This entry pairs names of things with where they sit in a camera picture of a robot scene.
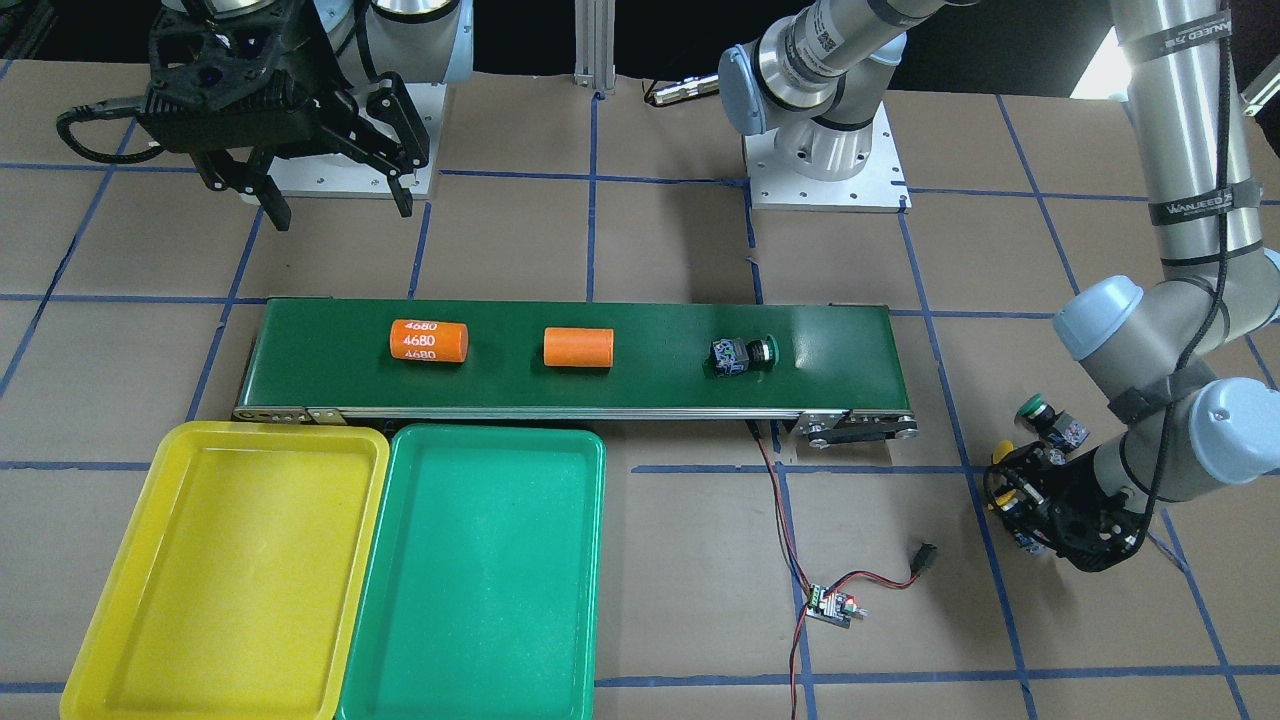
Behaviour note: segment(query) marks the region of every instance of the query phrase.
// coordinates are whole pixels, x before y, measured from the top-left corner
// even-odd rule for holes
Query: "orange battery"
[[[392,323],[392,357],[426,363],[462,363],[467,359],[467,327],[436,320]]]
[[[549,368],[612,368],[613,328],[547,328],[543,363]]]

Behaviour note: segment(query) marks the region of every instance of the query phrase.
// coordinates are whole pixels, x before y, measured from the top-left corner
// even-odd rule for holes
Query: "cable plug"
[[[911,575],[919,575],[933,566],[933,561],[938,556],[937,546],[929,543],[920,543],[920,550],[915,551],[911,557]]]

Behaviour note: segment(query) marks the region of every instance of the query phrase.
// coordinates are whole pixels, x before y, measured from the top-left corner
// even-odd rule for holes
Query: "blue tape grid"
[[[10,69],[13,61],[6,61],[0,67],[0,81],[4,79],[5,74]],[[481,176],[481,177],[515,177],[515,178],[532,178],[532,179],[570,179],[570,181],[586,181],[591,186],[591,197],[589,201],[589,236],[588,236],[588,300],[591,300],[594,290],[594,229],[595,229],[595,187],[599,182],[621,182],[621,183],[654,183],[654,184],[722,184],[730,187],[741,187],[744,190],[744,206],[746,213],[746,228],[748,228],[748,247],[755,249],[755,233],[751,225],[751,208],[750,208],[750,192],[748,187],[748,181],[737,178],[648,178],[648,177],[630,177],[630,176],[604,176],[598,172],[598,102],[604,100],[603,96],[593,96],[591,100],[591,168],[589,174],[573,174],[573,173],[503,173],[503,172],[474,172],[474,170],[442,170],[442,174],[457,174],[457,176]],[[1032,186],[1032,192],[1019,192],[1019,191],[986,191],[986,190],[966,190],[966,188],[929,188],[918,187],[910,188],[911,192],[919,193],[957,193],[957,195],[970,195],[970,196],[997,196],[997,197],[1034,197],[1041,210],[1044,215],[1046,227],[1050,231],[1050,236],[1055,242],[1055,247],[1059,251],[1059,256],[1062,260],[1064,272],[1068,274],[1069,282],[1073,284],[1073,290],[1079,290],[1074,273],[1070,268],[1070,263],[1066,259],[1065,250],[1057,237],[1056,228],[1053,227],[1052,218],[1048,213],[1048,208],[1044,204],[1044,199],[1064,199],[1064,200],[1101,200],[1101,201],[1119,201],[1119,202],[1146,202],[1147,199],[1142,196],[1115,196],[1115,195],[1088,195],[1088,193],[1061,193],[1061,192],[1042,192],[1036,182],[1034,174],[1032,172],[1030,164],[1027,160],[1025,152],[1021,149],[1020,140],[1018,138],[1016,129],[1012,126],[1012,120],[1009,117],[1007,109],[1005,108],[1004,100],[997,96],[997,104],[1001,108],[1001,113],[1009,127],[1010,136],[1015,143],[1019,158],[1023,163],[1023,168],[1027,172],[1028,182]],[[128,145],[128,140],[134,131],[134,126],[131,124],[129,129],[125,132],[122,140],[118,152],[123,151]],[[14,357],[10,360],[9,366],[5,370],[5,375],[0,379],[0,396],[3,396],[13,374],[17,369],[22,355],[26,352],[27,346],[31,342],[31,336],[35,333],[38,320],[44,314],[45,307],[50,302],[140,302],[140,304],[205,304],[205,305],[221,305],[221,325],[216,329],[215,336],[210,345],[210,352],[206,357],[205,368],[201,373],[201,379],[197,384],[196,392],[192,397],[191,410],[193,413],[200,404],[204,388],[207,383],[209,373],[212,368],[212,363],[216,359],[218,348],[220,346],[220,338],[223,334],[223,328],[229,318],[230,310],[236,305],[261,305],[265,304],[265,299],[255,297],[238,297],[237,291],[239,282],[243,278],[244,268],[247,266],[250,255],[252,252],[253,242],[256,240],[257,232],[261,225],[262,214],[261,211],[255,218],[253,227],[250,232],[250,237],[246,241],[244,251],[241,256],[241,263],[237,268],[236,278],[233,279],[232,287],[225,297],[151,297],[151,296],[106,296],[106,295],[59,295],[55,293],[58,282],[60,281],[67,265],[70,263],[76,249],[78,247],[79,240],[83,237],[84,231],[92,222],[93,213],[96,211],[106,187],[116,172],[159,172],[159,173],[193,173],[192,168],[159,168],[159,167],[141,167],[141,165],[124,165],[124,167],[106,167],[105,169],[100,165],[79,165],[79,164],[58,164],[58,163],[0,163],[3,169],[37,169],[37,170],[77,170],[77,172],[99,172],[104,174],[102,182],[99,186],[97,192],[90,209],[86,211],[84,218],[73,237],[72,245],[68,247],[58,270],[54,274],[50,287],[44,295],[33,293],[0,293],[0,300],[3,301],[40,301],[40,307],[32,322],[28,324],[27,333],[23,336],[23,341],[19,343],[18,351],[15,351]],[[1266,200],[1265,205],[1280,205],[1277,200]],[[413,297],[417,290],[417,278],[421,270],[422,255],[426,247],[428,227],[430,222],[430,206],[425,205],[424,219],[419,237],[417,251],[413,263],[413,274],[408,284],[408,297]],[[988,552],[988,564],[992,566],[993,580],[997,584],[997,594],[1001,600],[1002,611],[1005,612],[1006,629],[1010,633],[1011,648],[1015,655],[1015,670],[1009,671],[943,671],[943,673],[856,673],[856,674],[817,674],[813,671],[812,661],[809,657],[808,648],[808,634],[804,633],[801,637],[801,652],[800,652],[800,683],[804,687],[808,715],[810,719],[817,720],[818,710],[814,698],[814,685],[818,684],[867,684],[867,683],[929,683],[929,682],[984,682],[984,680],[1018,680],[1024,688],[1024,700],[1027,702],[1028,716],[1036,717],[1034,702],[1030,694],[1029,680],[1033,679],[1070,679],[1070,678],[1128,678],[1128,676],[1224,676],[1226,678],[1229,687],[1231,688],[1233,698],[1236,701],[1238,710],[1242,717],[1248,717],[1248,711],[1244,707],[1243,698],[1240,697],[1238,684],[1235,683],[1236,676],[1245,675],[1280,675],[1280,666],[1277,665],[1230,665],[1222,651],[1221,641],[1213,628],[1212,619],[1208,614],[1207,606],[1204,605],[1203,597],[1199,592],[1199,587],[1196,583],[1194,575],[1190,571],[1189,564],[1185,562],[1185,556],[1183,555],[1181,544],[1178,538],[1176,530],[1172,527],[1171,518],[1167,512],[1164,516],[1164,521],[1169,529],[1172,550],[1175,559],[1180,561],[1180,568],[1183,568],[1187,577],[1188,587],[1196,600],[1197,607],[1201,611],[1202,619],[1206,625],[1206,632],[1208,633],[1211,642],[1213,643],[1215,652],[1219,656],[1219,665],[1216,666],[1133,666],[1133,667],[1078,667],[1078,669],[1028,669],[1021,659],[1021,651],[1016,638],[1016,628],[1012,620],[1012,611],[1009,607],[1007,594],[1004,592],[1002,578],[1000,577],[998,562],[993,553],[993,547],[991,544],[989,530],[986,527],[984,515],[980,512],[980,505],[977,505],[977,489],[974,483],[975,468],[970,466],[966,448],[964,445],[963,430],[959,424],[959,418],[955,410],[955,402],[950,392],[950,383],[946,378],[946,368],[942,363],[942,348],[937,340],[936,328],[933,327],[933,318],[992,318],[992,319],[1050,319],[1052,314],[1048,313],[1000,313],[1000,311],[942,311],[932,310],[928,306],[927,297],[924,293],[923,279],[919,273],[919,264],[915,258],[914,246],[911,245],[909,229],[906,227],[905,217],[900,215],[900,225],[904,234],[904,242],[908,243],[909,258],[913,264],[913,274],[915,275],[915,282],[918,286],[918,292],[922,300],[922,310],[893,310],[893,315],[899,316],[920,316],[925,320],[925,325],[929,331],[931,345],[936,359],[940,363],[940,379],[943,384],[943,395],[947,400],[947,411],[952,421],[952,430],[957,442],[957,450],[961,454],[961,460],[964,465],[959,466],[893,466],[893,468],[881,468],[881,466],[828,466],[828,465],[804,465],[804,466],[783,466],[781,461],[780,466],[780,480],[783,484],[783,510],[791,527],[795,527],[794,516],[790,506],[790,488],[786,484],[787,474],[805,474],[805,473],[840,473],[840,474],[964,474],[970,486],[970,496],[975,502],[975,511],[978,512],[979,525],[983,532],[984,547]],[[755,286],[755,299],[756,302],[764,301],[763,290],[760,283],[760,269],[754,259],[748,258],[751,263],[753,284]],[[1258,348],[1252,338],[1247,338],[1247,343],[1258,366],[1262,369],[1268,384],[1275,387],[1275,379],[1270,373],[1266,363],[1263,361]],[[774,450],[778,450],[777,438],[777,424],[773,425],[773,439]],[[23,460],[0,460],[0,470],[14,470],[14,469],[33,469],[33,470],[97,470],[97,471],[146,471],[150,468],[150,462],[104,462],[104,461],[23,461]],[[763,473],[763,465],[641,465],[632,469],[634,473]],[[794,585],[794,601],[796,603],[796,611],[799,612],[803,598],[799,593],[799,588]],[[641,676],[641,678],[609,678],[596,682],[598,687],[689,687],[689,685],[759,685],[759,684],[786,684],[787,676],[785,674],[774,675],[758,675],[758,676],[727,676],[727,675],[699,675],[690,678],[663,678],[663,676]],[[0,683],[0,694],[20,694],[20,693],[59,693],[63,689],[61,683]]]

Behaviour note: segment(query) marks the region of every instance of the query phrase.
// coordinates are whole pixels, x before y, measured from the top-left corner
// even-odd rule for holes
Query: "white light patch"
[[[1129,78],[1133,70],[1125,60],[1120,42],[1116,40],[1116,28],[1102,38],[1102,45],[1089,60],[1089,67],[1084,68],[1080,82],[1075,83],[1071,97],[1076,100],[1129,100]]]

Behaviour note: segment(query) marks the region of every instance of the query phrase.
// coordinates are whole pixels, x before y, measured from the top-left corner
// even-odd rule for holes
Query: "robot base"
[[[413,106],[422,115],[422,124],[431,138],[431,152],[425,168],[420,168],[412,178],[403,178],[404,187],[413,196],[431,196],[436,160],[440,150],[440,127],[444,124],[444,104],[447,85],[410,83],[408,94]],[[384,132],[389,126],[371,120]],[[276,158],[271,163],[271,177],[285,197],[390,197],[387,178],[378,170],[356,163],[343,155],[316,155],[284,160]]]
[[[902,163],[888,127],[884,105],[873,120],[876,141],[863,170],[847,181],[823,182],[801,176],[777,156],[778,131],[744,138],[751,206],[762,210],[826,210],[832,213],[897,213],[911,206]]]

